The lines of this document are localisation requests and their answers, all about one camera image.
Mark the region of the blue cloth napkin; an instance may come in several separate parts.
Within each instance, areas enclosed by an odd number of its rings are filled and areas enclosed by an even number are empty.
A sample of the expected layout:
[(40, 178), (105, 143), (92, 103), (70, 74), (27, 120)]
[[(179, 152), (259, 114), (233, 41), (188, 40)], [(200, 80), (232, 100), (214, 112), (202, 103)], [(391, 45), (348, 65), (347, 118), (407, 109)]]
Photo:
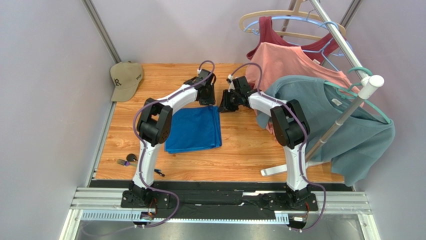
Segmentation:
[(169, 154), (187, 153), (222, 146), (217, 106), (182, 108), (173, 114), (171, 133), (164, 149)]

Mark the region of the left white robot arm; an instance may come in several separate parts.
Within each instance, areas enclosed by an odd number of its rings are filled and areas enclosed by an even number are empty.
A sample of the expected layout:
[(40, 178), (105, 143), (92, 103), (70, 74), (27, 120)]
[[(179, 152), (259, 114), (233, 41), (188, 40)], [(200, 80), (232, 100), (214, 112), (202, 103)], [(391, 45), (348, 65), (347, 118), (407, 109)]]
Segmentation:
[(192, 102), (201, 105), (213, 105), (215, 87), (213, 83), (205, 85), (183, 84), (171, 94), (159, 98), (149, 98), (136, 112), (133, 119), (133, 132), (140, 140), (138, 166), (128, 192), (141, 202), (148, 202), (154, 188), (154, 168), (160, 147), (171, 133), (173, 114)]

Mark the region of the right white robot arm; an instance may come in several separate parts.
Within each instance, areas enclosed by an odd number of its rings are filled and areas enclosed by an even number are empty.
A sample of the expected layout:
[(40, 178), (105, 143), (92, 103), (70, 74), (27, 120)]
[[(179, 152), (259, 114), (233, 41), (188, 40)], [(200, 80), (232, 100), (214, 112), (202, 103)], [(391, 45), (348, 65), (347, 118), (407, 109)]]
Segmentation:
[(288, 197), (293, 203), (310, 196), (306, 180), (305, 149), (310, 127), (300, 103), (293, 99), (279, 100), (263, 92), (241, 93), (225, 89), (219, 105), (220, 112), (235, 112), (245, 106), (265, 113), (272, 119), (274, 136), (285, 152)]

